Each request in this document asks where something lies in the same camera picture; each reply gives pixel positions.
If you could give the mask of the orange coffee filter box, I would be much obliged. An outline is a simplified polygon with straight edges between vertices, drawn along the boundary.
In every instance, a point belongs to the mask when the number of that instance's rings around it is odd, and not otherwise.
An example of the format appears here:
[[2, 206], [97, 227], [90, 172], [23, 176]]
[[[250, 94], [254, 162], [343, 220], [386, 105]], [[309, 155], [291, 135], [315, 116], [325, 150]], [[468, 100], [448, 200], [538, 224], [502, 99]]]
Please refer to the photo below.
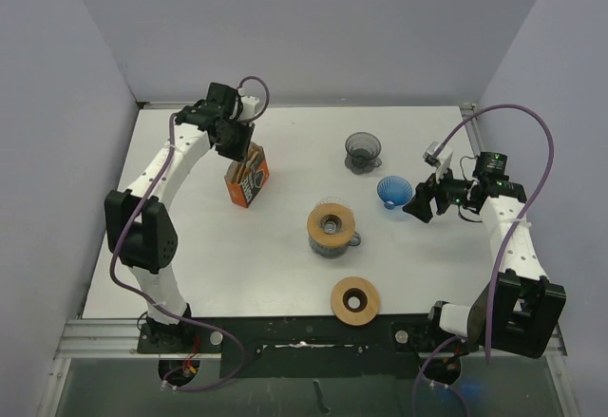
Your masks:
[[246, 159], [232, 161], [228, 166], [224, 181], [231, 201], [248, 208], [270, 177], [264, 148], [251, 142]]

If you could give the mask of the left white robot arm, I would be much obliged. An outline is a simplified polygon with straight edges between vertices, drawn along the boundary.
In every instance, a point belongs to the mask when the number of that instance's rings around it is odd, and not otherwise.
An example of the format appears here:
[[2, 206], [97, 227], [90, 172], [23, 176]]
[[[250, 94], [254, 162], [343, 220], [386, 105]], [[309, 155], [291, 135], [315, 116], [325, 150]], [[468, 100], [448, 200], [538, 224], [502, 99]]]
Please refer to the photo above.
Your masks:
[[144, 299], [148, 325], [171, 351], [188, 348], [194, 329], [172, 267], [178, 234], [170, 206], [209, 151], [231, 161], [246, 160], [255, 122], [269, 101], [246, 95], [241, 85], [210, 84], [203, 99], [170, 115], [165, 144], [137, 179], [105, 197], [110, 278]]

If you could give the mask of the grey glass carafe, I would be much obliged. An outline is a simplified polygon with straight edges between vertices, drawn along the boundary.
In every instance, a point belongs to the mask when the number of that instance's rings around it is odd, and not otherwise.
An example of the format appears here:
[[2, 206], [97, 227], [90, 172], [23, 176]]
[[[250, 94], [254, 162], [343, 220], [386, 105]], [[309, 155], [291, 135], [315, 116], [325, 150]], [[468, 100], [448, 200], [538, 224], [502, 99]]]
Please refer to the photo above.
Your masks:
[[358, 232], [355, 232], [347, 243], [340, 246], [326, 246], [314, 240], [312, 237], [308, 238], [309, 246], [312, 251], [318, 256], [327, 259], [335, 259], [341, 257], [346, 253], [346, 251], [350, 247], [359, 246], [361, 244], [361, 240], [362, 238]]

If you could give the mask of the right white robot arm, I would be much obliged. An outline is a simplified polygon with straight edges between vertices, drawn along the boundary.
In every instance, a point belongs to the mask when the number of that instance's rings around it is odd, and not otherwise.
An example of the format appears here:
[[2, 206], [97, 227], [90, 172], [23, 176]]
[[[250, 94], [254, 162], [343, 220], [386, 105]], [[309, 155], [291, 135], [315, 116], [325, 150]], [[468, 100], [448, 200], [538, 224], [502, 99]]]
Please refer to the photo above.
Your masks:
[[523, 186], [506, 175], [507, 157], [481, 153], [468, 180], [454, 177], [452, 152], [437, 142], [423, 159], [434, 171], [416, 186], [404, 212], [424, 223], [451, 206], [478, 215], [498, 266], [472, 305], [437, 302], [423, 326], [424, 340], [442, 350], [459, 336], [474, 346], [541, 357], [558, 324], [566, 293], [549, 280], [536, 254], [523, 213], [527, 196]]

